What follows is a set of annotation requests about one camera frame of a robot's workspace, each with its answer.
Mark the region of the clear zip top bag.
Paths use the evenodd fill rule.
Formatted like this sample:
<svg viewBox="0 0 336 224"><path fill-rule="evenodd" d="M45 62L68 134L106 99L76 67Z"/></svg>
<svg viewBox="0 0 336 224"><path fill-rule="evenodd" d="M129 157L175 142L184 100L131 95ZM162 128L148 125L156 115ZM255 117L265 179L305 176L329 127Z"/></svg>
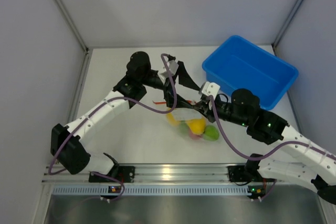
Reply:
<svg viewBox="0 0 336 224"><path fill-rule="evenodd" d="M219 141L218 127L193 109L176 107L172 112L161 114L160 117L171 132L185 140Z"/></svg>

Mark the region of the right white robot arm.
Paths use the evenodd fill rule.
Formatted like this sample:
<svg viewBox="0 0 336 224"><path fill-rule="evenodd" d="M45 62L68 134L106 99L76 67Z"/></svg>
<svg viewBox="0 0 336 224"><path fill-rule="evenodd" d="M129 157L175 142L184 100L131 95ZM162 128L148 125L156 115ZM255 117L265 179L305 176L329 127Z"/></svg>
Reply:
<svg viewBox="0 0 336 224"><path fill-rule="evenodd" d="M335 204L335 155L304 137L285 119L261 109L260 100L247 89L238 89L231 102L220 99L219 86L206 82L194 105L210 122L215 122L229 148L247 160L245 174L250 180L270 178L305 187L323 200ZM245 155L228 139L221 121L246 128L251 138L272 147L264 155Z"/></svg>

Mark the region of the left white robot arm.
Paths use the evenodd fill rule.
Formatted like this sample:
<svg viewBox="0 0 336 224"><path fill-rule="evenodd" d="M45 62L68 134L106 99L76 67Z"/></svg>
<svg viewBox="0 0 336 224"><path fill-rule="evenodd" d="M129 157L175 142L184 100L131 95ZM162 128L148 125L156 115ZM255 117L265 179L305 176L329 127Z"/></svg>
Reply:
<svg viewBox="0 0 336 224"><path fill-rule="evenodd" d="M94 135L136 104L157 112L141 103L146 95L146 87L163 91L170 112L175 108L192 107L177 94L177 83L192 90L200 89L187 73L183 62L169 54L161 54L161 60L163 69L153 70L146 52L133 53L127 63L125 76L101 102L67 125L55 125L51 131L51 162L59 162L72 175L80 172L100 173L108 182L116 180L119 174L118 162L109 154L93 154L86 149Z"/></svg>

